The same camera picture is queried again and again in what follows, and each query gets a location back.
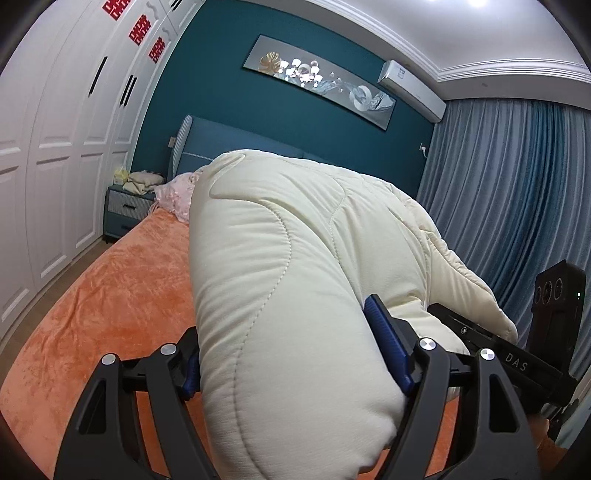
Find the wooden floor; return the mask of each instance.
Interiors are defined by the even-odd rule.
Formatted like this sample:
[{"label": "wooden floor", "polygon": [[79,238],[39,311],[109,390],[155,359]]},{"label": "wooden floor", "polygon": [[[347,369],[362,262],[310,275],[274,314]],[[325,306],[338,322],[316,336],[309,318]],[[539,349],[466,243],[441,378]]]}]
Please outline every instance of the wooden floor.
[{"label": "wooden floor", "polygon": [[25,344],[33,330],[43,320],[53,304],[66,292],[81,273],[90,267],[91,263],[99,258],[111,244],[101,240],[88,253],[81,257],[76,263],[69,266],[60,278],[45,292],[33,308],[27,313],[16,331],[12,334],[6,347],[0,354],[0,385],[4,382],[10,367],[17,358],[19,351]]}]

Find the golden flower in painting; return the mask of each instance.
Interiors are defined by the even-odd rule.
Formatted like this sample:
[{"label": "golden flower in painting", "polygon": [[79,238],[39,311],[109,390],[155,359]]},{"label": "golden flower in painting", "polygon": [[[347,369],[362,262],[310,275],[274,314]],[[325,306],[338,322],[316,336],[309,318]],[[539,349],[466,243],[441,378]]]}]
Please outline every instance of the golden flower in painting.
[{"label": "golden flower in painting", "polygon": [[261,58],[259,63],[259,72],[267,75],[275,75],[279,73],[281,68],[281,57],[276,51],[270,51],[267,55]]}]

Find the air conditioner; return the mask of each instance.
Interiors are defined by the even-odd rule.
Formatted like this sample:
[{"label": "air conditioner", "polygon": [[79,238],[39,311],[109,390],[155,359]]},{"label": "air conditioner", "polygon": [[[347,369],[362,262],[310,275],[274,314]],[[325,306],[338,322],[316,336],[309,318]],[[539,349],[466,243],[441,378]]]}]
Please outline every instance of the air conditioner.
[{"label": "air conditioner", "polygon": [[438,123],[443,118],[446,103],[399,63],[393,60],[384,63],[378,83],[399,96],[430,122]]}]

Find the gray curtain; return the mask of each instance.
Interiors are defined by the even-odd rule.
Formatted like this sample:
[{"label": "gray curtain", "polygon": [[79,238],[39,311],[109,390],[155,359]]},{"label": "gray curtain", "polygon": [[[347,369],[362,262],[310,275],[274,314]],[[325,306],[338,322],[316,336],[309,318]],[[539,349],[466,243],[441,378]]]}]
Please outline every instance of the gray curtain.
[{"label": "gray curtain", "polygon": [[[493,289],[523,346],[535,276],[563,259],[591,273],[591,113],[530,100],[449,102],[417,200]],[[579,378],[591,362],[590,281],[571,364]]]}]

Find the white quilt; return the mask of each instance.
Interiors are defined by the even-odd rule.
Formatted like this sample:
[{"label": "white quilt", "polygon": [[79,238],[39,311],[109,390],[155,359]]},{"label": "white quilt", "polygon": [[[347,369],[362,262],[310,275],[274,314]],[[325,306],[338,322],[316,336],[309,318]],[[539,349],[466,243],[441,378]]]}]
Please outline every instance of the white quilt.
[{"label": "white quilt", "polygon": [[449,351],[439,302],[515,342],[488,286],[393,185],[252,150],[205,169],[190,212],[203,408],[223,480],[345,480],[396,435],[405,397],[362,313],[380,298]]}]

